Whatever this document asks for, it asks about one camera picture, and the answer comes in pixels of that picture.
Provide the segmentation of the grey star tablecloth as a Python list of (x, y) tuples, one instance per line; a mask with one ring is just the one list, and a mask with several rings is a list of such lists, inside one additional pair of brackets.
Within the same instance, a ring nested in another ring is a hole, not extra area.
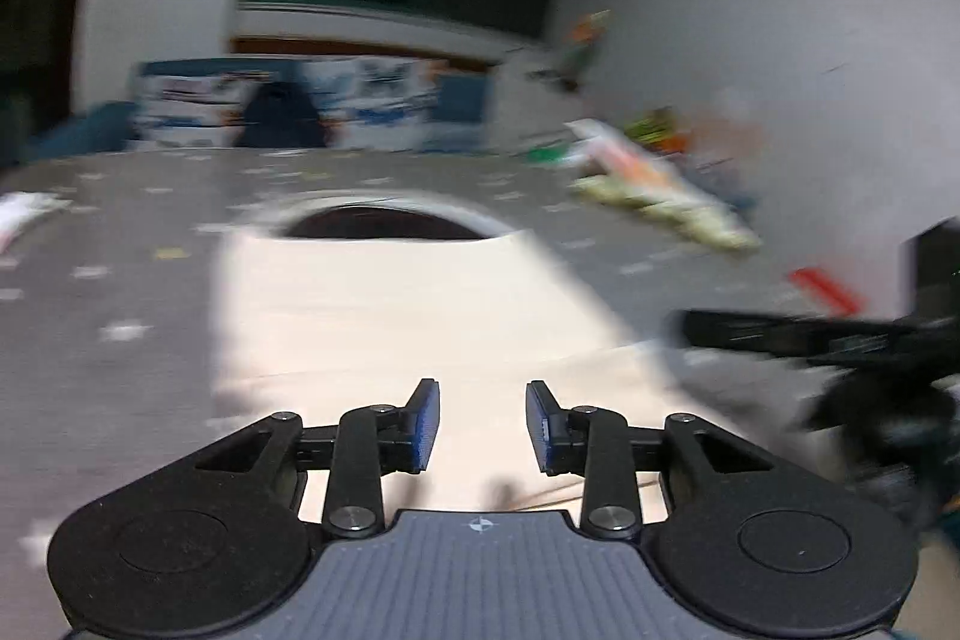
[[(658, 348), (690, 414), (822, 466), (825, 435), (788, 419), (825, 386), (752, 362), (745, 380), (713, 351), (669, 346), (675, 308), (793, 308), (762, 259), (721, 257), (635, 214), (574, 197), (565, 177), (500, 158), (372, 152), (121, 152), (16, 170), (5, 193), (70, 205), (2, 257), (2, 632), (75, 632), (47, 575), (62, 521), (96, 498), (272, 413), (213, 390), (213, 273), (257, 206), (320, 190), (434, 191), (526, 232)], [(734, 392), (731, 408), (718, 395)], [(208, 638), (737, 638), (687, 611), (623, 542), (579, 531), (562, 509), (389, 509), (387, 528), (332, 542), (277, 609)]]

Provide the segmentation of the teddy bear toy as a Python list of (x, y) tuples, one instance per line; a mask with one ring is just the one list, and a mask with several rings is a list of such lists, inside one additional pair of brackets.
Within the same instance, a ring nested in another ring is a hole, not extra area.
[(674, 156), (686, 151), (686, 135), (679, 128), (677, 115), (669, 106), (656, 107), (625, 127), (625, 135), (636, 145), (659, 156)]

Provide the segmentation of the white pink glove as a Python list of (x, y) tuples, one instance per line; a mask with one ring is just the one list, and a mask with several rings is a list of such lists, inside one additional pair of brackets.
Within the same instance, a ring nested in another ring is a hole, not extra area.
[(70, 205), (70, 200), (44, 191), (13, 191), (0, 198), (0, 253), (28, 229), (50, 214)]

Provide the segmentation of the green patterned cloth pad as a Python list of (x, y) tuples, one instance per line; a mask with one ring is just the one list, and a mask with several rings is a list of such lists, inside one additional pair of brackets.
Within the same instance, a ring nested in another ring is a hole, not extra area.
[(729, 206), (715, 198), (674, 190), (635, 191), (610, 175), (579, 177), (569, 186), (574, 195), (670, 224), (690, 241), (722, 252), (757, 252), (761, 239)]

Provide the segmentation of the cream white sweater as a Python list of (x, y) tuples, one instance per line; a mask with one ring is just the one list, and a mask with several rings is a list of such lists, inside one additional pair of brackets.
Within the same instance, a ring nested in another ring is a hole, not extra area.
[(212, 296), (213, 390), (249, 414), (332, 424), (348, 409), (441, 386), (430, 466), (391, 476), (389, 509), (562, 509), (583, 484), (540, 473), (524, 390), (656, 427), (692, 411), (658, 348), (633, 338), (526, 232), (464, 242), (295, 241), (238, 230)]

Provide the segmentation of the butterfly pattern sofa cushion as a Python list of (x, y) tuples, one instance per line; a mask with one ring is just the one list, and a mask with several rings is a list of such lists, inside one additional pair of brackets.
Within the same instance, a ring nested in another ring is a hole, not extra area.
[(299, 78), (301, 68), (279, 58), (144, 64), (130, 91), (135, 142), (145, 149), (232, 148), (260, 86)]

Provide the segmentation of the black backpack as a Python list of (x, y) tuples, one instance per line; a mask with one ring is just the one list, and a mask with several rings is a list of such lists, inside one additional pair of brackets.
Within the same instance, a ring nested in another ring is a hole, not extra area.
[(241, 115), (235, 148), (311, 149), (331, 146), (332, 131), (308, 92), (293, 81), (260, 86)]

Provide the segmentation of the round induction cooktop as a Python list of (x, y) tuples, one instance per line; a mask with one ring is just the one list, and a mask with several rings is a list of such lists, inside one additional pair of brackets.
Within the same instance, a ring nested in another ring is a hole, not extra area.
[(257, 206), (249, 221), (267, 236), (297, 241), (470, 242), (517, 230), (475, 203), (389, 188), (293, 193)]

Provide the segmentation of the orange artificial flower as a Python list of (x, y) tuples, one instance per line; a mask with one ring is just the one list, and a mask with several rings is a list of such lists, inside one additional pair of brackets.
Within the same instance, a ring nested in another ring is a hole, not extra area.
[(610, 23), (608, 10), (594, 11), (579, 19), (556, 65), (556, 71), (563, 81), (578, 83), (583, 78), (583, 74), (590, 69), (590, 65), (594, 64), (607, 32), (608, 23)]

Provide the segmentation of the blue sofa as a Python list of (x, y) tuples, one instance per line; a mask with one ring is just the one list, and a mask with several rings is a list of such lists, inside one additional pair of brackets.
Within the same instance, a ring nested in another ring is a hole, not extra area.
[[(320, 57), (358, 57), (358, 55), (319, 55), (319, 57), (213, 57), (213, 58), (279, 58), (291, 60), (301, 67), (304, 60)], [(425, 58), (444, 62), (436, 72), (436, 103), (427, 123), (423, 142), (412, 151), (472, 152), (483, 148), (485, 112), (488, 104), (488, 77), (493, 65), (477, 58)], [(68, 158), (94, 152), (121, 152), (142, 148), (135, 142), (132, 112), (135, 103), (130, 97), (132, 83), (144, 64), (137, 65), (127, 81), (127, 96), (122, 101), (99, 104), (82, 115), (75, 115), (53, 130), (32, 138), (26, 146), (26, 161)]]

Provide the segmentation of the red box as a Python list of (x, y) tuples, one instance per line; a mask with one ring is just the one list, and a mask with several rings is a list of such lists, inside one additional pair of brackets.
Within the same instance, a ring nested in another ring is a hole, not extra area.
[(861, 314), (864, 308), (859, 296), (822, 268), (804, 266), (793, 269), (788, 280), (837, 317), (854, 317)]

